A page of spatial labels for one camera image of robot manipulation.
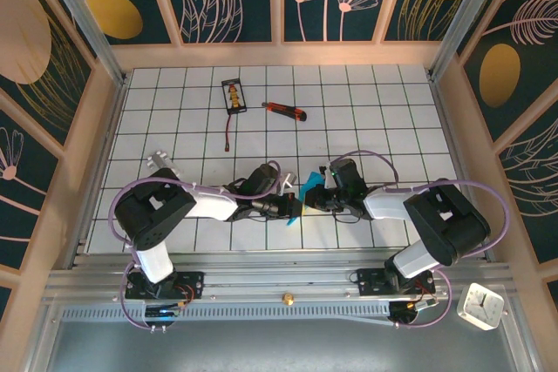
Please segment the white clock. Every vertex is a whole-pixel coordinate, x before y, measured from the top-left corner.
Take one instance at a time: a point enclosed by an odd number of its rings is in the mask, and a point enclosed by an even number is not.
[[[472,283],[459,298],[459,316],[483,330],[492,330],[500,324],[504,312],[504,299],[495,292]]]

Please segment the brass screw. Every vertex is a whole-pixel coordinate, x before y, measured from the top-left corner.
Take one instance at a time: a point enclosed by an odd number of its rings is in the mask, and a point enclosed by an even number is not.
[[[282,303],[291,306],[295,303],[295,296],[293,294],[285,294],[282,296]]]

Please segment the blue object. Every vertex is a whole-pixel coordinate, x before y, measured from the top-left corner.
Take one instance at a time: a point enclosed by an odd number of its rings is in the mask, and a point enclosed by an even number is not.
[[[323,176],[320,173],[312,172],[310,174],[310,176],[308,177],[308,180],[306,180],[306,183],[300,187],[300,195],[298,196],[298,199],[303,204],[304,204],[304,197],[306,195],[306,192],[308,192],[310,189],[312,189],[316,185],[325,185],[325,179],[323,178]],[[291,218],[287,222],[287,226],[290,226],[293,222],[295,222],[296,218]]]

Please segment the metal base plate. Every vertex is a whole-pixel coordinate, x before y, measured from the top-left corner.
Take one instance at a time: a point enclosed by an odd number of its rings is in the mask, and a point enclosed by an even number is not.
[[[203,292],[203,272],[177,272],[174,288],[168,293],[161,295],[160,300],[184,300],[183,290],[188,292],[189,288],[194,290],[194,299],[199,300]],[[130,287],[126,288],[127,300],[157,300],[147,292],[147,279],[140,272],[133,272],[128,275]]]

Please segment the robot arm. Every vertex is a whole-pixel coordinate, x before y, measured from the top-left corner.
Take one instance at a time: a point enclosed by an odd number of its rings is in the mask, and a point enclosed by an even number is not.
[[[438,264],[451,266],[490,234],[487,221],[455,186],[436,186],[419,193],[387,193],[368,187],[352,159],[322,168],[336,187],[317,186],[306,193],[305,204],[325,212],[342,212],[364,220],[393,218],[410,221],[419,241],[386,262],[400,280],[411,279]]]
[[[180,172],[172,163],[161,161],[152,177],[179,179]],[[248,179],[223,186],[222,191],[242,196],[256,196],[275,183],[277,170],[263,164]],[[269,194],[255,200],[236,200],[226,194],[210,193],[165,183],[138,185],[125,194],[116,206],[115,216],[126,231],[137,254],[141,269],[151,285],[159,288],[171,281],[174,267],[165,238],[185,218],[207,217],[233,222],[258,213],[268,220],[290,219],[301,215],[303,204],[293,193]]]

